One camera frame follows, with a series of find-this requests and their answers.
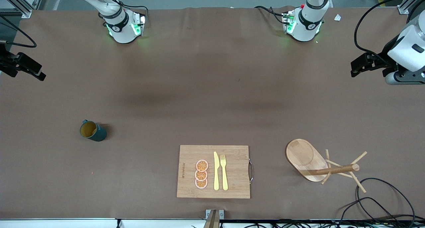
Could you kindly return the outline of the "yellow plastic fork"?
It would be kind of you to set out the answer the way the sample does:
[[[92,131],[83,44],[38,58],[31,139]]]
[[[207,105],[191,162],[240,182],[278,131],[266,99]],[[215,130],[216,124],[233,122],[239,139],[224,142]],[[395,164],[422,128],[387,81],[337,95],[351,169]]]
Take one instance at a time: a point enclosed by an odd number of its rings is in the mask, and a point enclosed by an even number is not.
[[[220,165],[222,167],[222,187],[224,191],[227,191],[229,189],[228,180],[227,180],[227,174],[226,174],[226,157],[224,154],[220,155]]]

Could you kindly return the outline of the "wooden cutting board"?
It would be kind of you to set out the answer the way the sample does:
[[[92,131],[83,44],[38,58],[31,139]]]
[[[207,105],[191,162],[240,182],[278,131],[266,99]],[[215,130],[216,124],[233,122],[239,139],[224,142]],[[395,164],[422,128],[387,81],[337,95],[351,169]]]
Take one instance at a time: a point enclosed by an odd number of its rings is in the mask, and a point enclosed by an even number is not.
[[[219,190],[214,190],[214,151],[226,157],[228,190],[222,187],[222,167],[218,169]],[[208,162],[208,186],[195,186],[197,161]],[[196,199],[249,199],[252,177],[249,175],[249,147],[247,145],[181,145],[179,152],[179,173],[177,180],[178,198]]]

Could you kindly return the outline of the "yellow plastic knife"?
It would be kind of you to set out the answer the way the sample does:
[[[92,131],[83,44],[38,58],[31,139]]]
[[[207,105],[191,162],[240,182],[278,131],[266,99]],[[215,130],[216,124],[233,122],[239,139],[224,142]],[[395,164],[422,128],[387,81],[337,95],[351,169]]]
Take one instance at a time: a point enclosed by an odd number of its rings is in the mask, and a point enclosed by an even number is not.
[[[214,190],[219,190],[218,169],[220,167],[220,160],[218,158],[218,154],[217,154],[216,151],[214,151],[213,155],[214,155],[214,183],[213,183],[213,187],[214,187]]]

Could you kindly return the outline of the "grey metal mounting bracket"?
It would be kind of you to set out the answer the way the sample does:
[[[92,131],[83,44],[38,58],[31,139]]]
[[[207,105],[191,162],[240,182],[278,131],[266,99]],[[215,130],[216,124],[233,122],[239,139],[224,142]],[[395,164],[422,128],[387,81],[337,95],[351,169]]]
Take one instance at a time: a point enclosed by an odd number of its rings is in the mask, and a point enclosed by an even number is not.
[[[224,219],[223,209],[207,209],[205,216],[206,220],[203,228],[222,228],[221,220]]]

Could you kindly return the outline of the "aluminium frame profile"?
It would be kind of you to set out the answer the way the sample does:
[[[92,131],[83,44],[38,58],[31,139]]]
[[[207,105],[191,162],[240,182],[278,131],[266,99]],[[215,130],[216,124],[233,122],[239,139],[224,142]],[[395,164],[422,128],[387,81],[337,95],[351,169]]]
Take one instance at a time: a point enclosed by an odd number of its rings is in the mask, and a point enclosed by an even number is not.
[[[42,0],[0,0],[0,13],[30,18],[32,10],[40,7]]]
[[[399,14],[403,15],[403,14],[409,14],[412,9],[419,4],[421,0],[402,0],[402,2],[400,2],[397,5],[397,9]]]

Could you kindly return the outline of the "wooden cup rack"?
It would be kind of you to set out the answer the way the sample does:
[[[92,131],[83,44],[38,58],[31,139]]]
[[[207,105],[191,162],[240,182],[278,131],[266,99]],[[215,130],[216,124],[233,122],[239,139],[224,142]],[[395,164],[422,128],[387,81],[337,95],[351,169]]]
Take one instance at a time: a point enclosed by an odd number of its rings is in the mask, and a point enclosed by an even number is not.
[[[353,179],[363,193],[367,191],[356,177],[355,172],[359,171],[358,162],[366,154],[367,151],[364,151],[351,163],[340,165],[331,161],[327,149],[325,150],[325,157],[323,157],[310,142],[304,139],[292,140],[288,143],[285,150],[288,162],[306,180],[325,184],[331,175],[341,175]]]

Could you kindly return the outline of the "brown table cover sheet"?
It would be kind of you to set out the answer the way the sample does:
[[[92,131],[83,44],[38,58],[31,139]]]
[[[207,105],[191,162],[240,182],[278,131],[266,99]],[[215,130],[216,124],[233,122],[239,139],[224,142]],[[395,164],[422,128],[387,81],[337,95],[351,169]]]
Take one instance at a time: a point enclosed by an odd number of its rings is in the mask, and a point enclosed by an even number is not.
[[[94,11],[20,22],[44,81],[0,77],[0,219],[334,219],[356,184],[302,178],[285,147],[308,140],[359,179],[393,184],[425,218],[425,86],[350,75],[366,8],[332,8],[311,42],[258,9],[151,10],[145,36],[116,43]],[[107,131],[80,135],[84,120]],[[249,199],[177,197],[180,145],[248,145]]]

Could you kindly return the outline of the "teal cup with yellow inside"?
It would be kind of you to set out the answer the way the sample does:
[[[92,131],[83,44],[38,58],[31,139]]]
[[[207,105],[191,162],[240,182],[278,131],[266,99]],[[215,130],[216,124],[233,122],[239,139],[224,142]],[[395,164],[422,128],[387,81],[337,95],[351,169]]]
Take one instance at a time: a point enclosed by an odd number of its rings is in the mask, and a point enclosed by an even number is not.
[[[82,122],[79,133],[82,137],[96,142],[103,141],[107,137],[107,131],[104,127],[89,120]]]

